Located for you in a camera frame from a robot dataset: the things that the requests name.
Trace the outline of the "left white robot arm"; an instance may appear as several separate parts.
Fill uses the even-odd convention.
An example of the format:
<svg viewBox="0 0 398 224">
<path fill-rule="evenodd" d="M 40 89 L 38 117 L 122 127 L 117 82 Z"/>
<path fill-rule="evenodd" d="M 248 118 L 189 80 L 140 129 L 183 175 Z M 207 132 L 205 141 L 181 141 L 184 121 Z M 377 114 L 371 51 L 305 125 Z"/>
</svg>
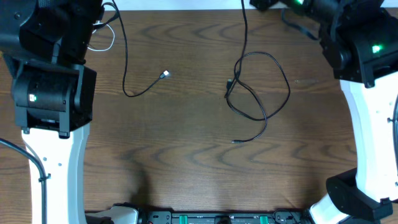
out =
<svg viewBox="0 0 398 224">
<path fill-rule="evenodd" d="M 1 2 L 1 53 L 30 162 L 32 221 L 85 223 L 83 160 L 96 72 L 85 55 L 101 1 Z"/>
</svg>

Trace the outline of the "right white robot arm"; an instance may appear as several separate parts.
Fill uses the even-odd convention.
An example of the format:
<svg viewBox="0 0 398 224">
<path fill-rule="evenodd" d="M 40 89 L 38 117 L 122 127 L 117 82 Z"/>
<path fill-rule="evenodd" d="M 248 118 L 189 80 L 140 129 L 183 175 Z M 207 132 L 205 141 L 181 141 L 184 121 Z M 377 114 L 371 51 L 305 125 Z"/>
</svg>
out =
<svg viewBox="0 0 398 224">
<path fill-rule="evenodd" d="M 322 52 L 348 103 L 357 166 L 326 181 L 304 223 L 379 223 L 397 202 L 397 19 L 381 1 L 287 1 L 320 25 Z"/>
</svg>

